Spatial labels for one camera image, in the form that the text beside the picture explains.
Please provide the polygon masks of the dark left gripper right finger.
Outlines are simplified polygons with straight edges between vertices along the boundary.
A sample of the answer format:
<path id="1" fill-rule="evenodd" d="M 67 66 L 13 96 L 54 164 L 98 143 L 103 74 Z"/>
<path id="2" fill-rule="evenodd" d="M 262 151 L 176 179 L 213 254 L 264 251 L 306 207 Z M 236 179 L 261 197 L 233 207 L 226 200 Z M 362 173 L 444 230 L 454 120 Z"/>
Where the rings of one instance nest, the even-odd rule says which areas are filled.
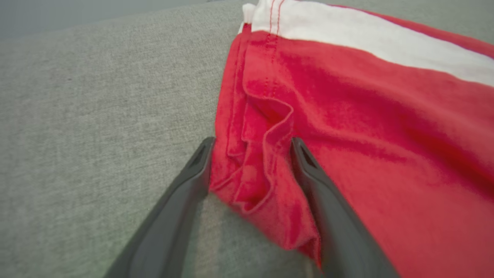
<path id="1" fill-rule="evenodd" d="M 398 278 L 393 264 L 302 139 L 292 139 L 290 153 L 294 177 L 320 234 L 322 276 Z"/>

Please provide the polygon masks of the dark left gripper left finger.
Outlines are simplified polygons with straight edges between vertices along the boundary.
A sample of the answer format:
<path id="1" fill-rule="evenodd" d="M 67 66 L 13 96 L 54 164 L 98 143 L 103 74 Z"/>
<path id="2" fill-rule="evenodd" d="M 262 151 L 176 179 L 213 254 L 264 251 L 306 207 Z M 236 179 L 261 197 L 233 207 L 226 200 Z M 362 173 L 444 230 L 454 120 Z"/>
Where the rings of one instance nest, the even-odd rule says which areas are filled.
<path id="1" fill-rule="evenodd" d="M 196 209 L 208 195 L 215 137 L 205 138 L 159 198 L 106 278 L 180 278 Z"/>

